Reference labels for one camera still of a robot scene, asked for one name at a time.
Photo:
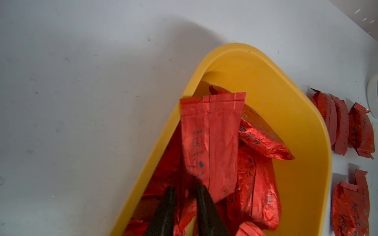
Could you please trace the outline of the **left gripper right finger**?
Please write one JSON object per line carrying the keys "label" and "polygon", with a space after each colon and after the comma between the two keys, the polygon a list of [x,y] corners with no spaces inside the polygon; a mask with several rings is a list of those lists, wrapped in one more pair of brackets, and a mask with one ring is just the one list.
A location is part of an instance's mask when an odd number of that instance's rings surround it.
{"label": "left gripper right finger", "polygon": [[199,236],[231,236],[208,189],[199,184],[196,190]]}

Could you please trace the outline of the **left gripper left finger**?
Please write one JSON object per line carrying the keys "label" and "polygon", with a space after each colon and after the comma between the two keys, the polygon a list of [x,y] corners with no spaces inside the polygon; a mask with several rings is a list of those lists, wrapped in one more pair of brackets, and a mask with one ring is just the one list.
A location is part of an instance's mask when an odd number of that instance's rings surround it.
{"label": "left gripper left finger", "polygon": [[143,236],[173,236],[176,189],[168,186]]}

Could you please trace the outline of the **red tea bag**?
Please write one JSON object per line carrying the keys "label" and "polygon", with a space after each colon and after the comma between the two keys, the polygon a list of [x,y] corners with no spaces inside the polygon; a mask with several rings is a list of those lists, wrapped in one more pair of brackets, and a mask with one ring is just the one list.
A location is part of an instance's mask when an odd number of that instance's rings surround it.
{"label": "red tea bag", "polygon": [[246,94],[181,99],[183,165],[188,186],[204,184],[214,202],[237,183],[238,131]]}
{"label": "red tea bag", "polygon": [[359,103],[354,103],[349,111],[348,143],[359,156],[374,159],[375,152],[374,129],[368,117],[368,111]]}
{"label": "red tea bag", "polygon": [[332,195],[331,220],[337,236],[368,236],[370,198],[366,181],[368,172],[355,171],[355,182],[341,181]]}
{"label": "red tea bag", "polygon": [[337,138],[337,112],[335,101],[326,93],[319,90],[312,89],[315,94],[312,96],[311,101],[320,112],[328,130],[330,144],[333,146]]}
{"label": "red tea bag", "polygon": [[333,95],[331,95],[331,98],[335,102],[336,113],[337,113],[336,142],[333,145],[333,149],[336,154],[344,156],[348,149],[348,137],[349,137],[348,108],[344,100],[341,100],[338,97],[333,96]]}

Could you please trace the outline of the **yellow plastic storage box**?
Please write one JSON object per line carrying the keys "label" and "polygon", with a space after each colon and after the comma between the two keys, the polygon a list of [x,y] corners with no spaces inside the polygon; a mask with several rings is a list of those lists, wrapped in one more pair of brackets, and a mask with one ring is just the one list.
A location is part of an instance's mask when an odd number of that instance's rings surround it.
{"label": "yellow plastic storage box", "polygon": [[197,67],[113,236],[320,236],[328,129],[260,50],[223,45]]}

